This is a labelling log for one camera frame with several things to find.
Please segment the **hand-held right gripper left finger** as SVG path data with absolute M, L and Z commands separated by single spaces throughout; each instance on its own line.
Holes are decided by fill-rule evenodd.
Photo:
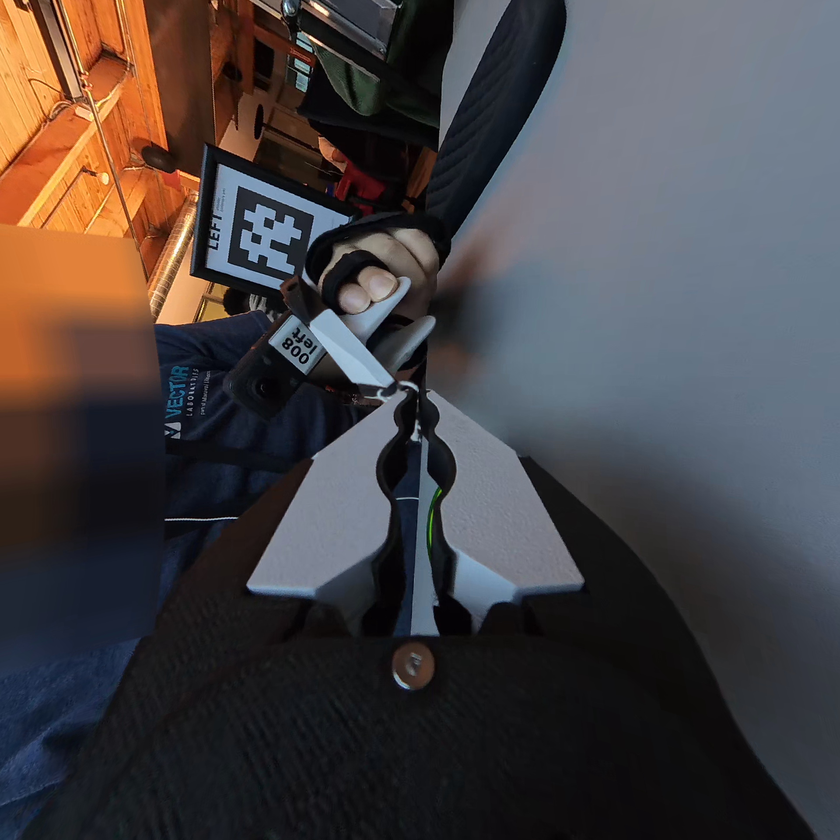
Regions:
M 320 451 L 247 582 L 259 595 L 373 603 L 375 556 L 391 523 L 377 466 L 400 431 L 397 392 Z

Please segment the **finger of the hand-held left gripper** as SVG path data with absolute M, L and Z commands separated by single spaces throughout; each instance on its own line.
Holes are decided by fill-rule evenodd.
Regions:
M 335 312 L 321 311 L 308 326 L 346 379 L 357 386 L 361 394 L 381 402 L 394 396 L 398 390 L 394 377 Z

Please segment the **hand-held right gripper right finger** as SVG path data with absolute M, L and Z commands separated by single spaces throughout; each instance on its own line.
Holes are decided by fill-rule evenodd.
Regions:
M 517 453 L 440 394 L 419 400 L 426 475 L 443 490 L 437 606 L 519 604 L 579 592 L 584 577 Z

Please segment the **green transparent yoyo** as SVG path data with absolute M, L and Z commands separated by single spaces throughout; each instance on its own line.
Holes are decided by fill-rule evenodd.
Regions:
M 434 564 L 443 551 L 443 530 L 440 517 L 440 501 L 443 498 L 443 490 L 440 486 L 434 488 L 431 500 L 429 501 L 426 519 L 426 549 L 430 564 Z

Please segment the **person's left forearm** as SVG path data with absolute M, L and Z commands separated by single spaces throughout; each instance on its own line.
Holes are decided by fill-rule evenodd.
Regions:
M 469 2 L 460 14 L 447 58 L 437 159 L 427 186 L 426 211 L 455 236 L 478 203 L 537 105 L 564 41 L 562 1 L 513 1 L 495 8 Z

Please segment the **person's left hand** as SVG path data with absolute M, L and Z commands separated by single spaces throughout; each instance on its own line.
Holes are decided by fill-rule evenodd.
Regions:
M 436 217 L 378 213 L 315 238 L 304 270 L 328 307 L 352 315 L 394 298 L 405 277 L 409 288 L 392 313 L 416 321 L 428 314 L 449 250 L 448 230 Z

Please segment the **person's blue shirt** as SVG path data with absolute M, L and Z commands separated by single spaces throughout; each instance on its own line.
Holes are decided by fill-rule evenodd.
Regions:
M 304 384 L 266 421 L 238 405 L 224 379 L 272 327 L 275 313 L 156 324 L 165 458 L 164 548 L 192 557 L 281 475 L 347 432 L 373 408 Z

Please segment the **framed black and white marker sign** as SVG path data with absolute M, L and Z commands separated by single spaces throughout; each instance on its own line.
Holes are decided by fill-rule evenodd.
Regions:
M 266 296 L 300 277 L 316 238 L 361 216 L 350 204 L 206 143 L 190 274 Z

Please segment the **green fabric bag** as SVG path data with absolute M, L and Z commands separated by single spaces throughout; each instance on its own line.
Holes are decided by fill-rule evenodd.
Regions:
M 355 43 L 301 7 L 297 25 L 314 44 L 332 88 L 366 118 L 393 111 L 435 132 L 440 128 L 445 61 L 452 46 L 455 3 L 399 2 L 383 56 Z

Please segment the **silver ventilation duct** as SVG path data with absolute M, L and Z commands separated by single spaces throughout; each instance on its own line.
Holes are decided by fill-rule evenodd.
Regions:
M 161 315 L 176 275 L 193 241 L 197 201 L 197 191 L 188 192 L 181 211 L 175 220 L 175 225 L 166 239 L 161 255 L 150 276 L 148 299 L 153 322 L 157 322 Z

